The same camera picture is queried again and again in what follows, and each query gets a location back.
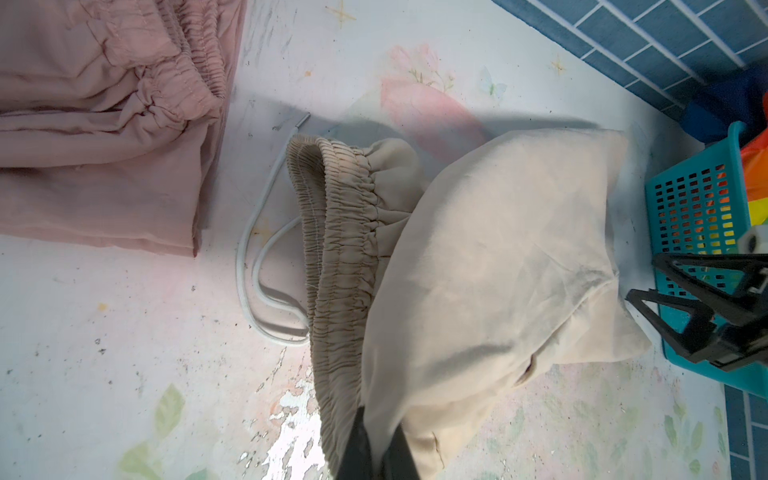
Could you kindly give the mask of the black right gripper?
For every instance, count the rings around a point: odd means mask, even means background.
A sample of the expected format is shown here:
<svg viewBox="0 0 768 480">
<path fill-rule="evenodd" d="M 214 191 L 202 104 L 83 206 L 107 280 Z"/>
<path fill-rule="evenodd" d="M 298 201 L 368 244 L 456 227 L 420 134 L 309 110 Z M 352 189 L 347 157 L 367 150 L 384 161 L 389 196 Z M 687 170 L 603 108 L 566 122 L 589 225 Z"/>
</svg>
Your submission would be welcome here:
<svg viewBox="0 0 768 480">
<path fill-rule="evenodd" d="M 626 300 L 678 356 L 719 369 L 767 366 L 765 254 L 659 253 L 652 264 L 697 300 L 638 289 Z M 715 313 L 726 320 L 719 330 Z"/>
</svg>

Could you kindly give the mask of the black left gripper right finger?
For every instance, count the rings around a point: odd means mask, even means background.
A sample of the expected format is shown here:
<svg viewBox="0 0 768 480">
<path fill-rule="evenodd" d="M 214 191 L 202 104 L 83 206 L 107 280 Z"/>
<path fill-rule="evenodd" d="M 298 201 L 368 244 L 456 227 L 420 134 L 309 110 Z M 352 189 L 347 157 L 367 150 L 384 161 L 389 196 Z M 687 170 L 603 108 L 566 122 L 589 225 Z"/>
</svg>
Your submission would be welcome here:
<svg viewBox="0 0 768 480">
<path fill-rule="evenodd" d="M 420 479 L 401 425 L 395 429 L 390 445 L 383 455 L 381 476 L 384 480 Z"/>
</svg>

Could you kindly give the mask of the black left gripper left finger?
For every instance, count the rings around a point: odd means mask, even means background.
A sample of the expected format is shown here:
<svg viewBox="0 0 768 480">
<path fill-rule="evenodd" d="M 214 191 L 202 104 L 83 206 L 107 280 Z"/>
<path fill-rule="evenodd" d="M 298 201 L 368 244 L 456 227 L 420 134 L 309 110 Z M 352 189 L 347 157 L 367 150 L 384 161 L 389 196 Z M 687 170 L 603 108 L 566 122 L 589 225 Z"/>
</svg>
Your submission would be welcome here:
<svg viewBox="0 0 768 480">
<path fill-rule="evenodd" d="M 364 426 L 364 408 L 357 409 L 336 480 L 372 480 L 375 477 L 370 444 Z"/>
</svg>

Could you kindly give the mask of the beige shorts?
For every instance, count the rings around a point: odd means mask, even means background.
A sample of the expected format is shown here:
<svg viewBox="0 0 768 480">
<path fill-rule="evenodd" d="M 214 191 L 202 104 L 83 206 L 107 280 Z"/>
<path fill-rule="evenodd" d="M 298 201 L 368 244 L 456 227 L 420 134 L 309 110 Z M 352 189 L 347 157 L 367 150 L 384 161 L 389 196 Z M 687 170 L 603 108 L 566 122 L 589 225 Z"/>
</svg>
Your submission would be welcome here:
<svg viewBox="0 0 768 480">
<path fill-rule="evenodd" d="M 375 477 L 402 426 L 420 479 L 437 475 L 499 397 L 563 364 L 627 360 L 649 340 L 619 287 L 608 199 L 626 157 L 615 130 L 501 135 L 427 180 L 415 150 L 293 132 L 272 174 L 296 193 L 307 303 L 256 294 L 300 322 L 253 325 L 308 344 L 320 444 L 335 478 L 358 408 Z"/>
</svg>

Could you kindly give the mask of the pink shorts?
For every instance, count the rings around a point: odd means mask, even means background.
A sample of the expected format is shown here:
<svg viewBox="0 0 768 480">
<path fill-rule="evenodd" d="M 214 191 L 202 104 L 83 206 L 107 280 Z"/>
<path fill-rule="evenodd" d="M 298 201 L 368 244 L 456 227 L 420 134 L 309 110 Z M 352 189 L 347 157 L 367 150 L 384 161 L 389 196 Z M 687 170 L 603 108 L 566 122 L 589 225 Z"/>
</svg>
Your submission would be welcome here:
<svg viewBox="0 0 768 480">
<path fill-rule="evenodd" d="M 5 1 L 1 231 L 193 256 L 242 1 Z"/>
</svg>

